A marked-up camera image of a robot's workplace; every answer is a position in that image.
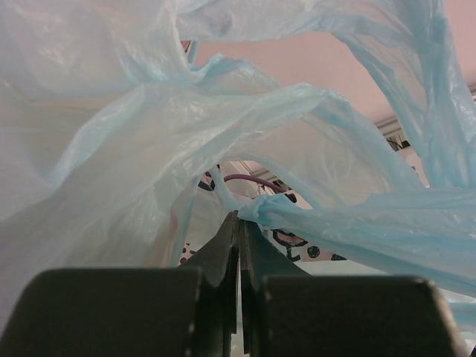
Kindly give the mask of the light blue plastic bag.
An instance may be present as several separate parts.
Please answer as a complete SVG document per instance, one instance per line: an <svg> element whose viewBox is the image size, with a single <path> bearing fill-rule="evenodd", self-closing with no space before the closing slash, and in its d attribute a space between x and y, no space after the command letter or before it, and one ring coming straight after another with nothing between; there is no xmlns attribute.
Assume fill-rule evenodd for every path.
<svg viewBox="0 0 476 357"><path fill-rule="evenodd" d="M428 179L341 95L183 39L323 31L395 111ZM3 1L1 322L56 267L166 266L238 210L475 295L475 103L441 1Z"/></svg>

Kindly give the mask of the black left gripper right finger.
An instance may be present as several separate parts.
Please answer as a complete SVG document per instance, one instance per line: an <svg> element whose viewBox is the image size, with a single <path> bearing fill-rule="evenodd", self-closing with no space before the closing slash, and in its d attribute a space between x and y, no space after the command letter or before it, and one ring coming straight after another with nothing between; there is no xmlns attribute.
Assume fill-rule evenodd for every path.
<svg viewBox="0 0 476 357"><path fill-rule="evenodd" d="M262 284L268 276L307 276L271 244L255 222L238 221L239 264L242 297L243 346L246 354L260 354Z"/></svg>

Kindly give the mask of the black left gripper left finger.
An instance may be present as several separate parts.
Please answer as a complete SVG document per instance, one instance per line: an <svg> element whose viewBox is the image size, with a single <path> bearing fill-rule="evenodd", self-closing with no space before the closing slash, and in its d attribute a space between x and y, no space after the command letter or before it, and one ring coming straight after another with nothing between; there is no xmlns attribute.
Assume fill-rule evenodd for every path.
<svg viewBox="0 0 476 357"><path fill-rule="evenodd" d="M190 346L186 356L229 356L237 332L239 248L237 212L229 213L215 236L182 268L199 273Z"/></svg>

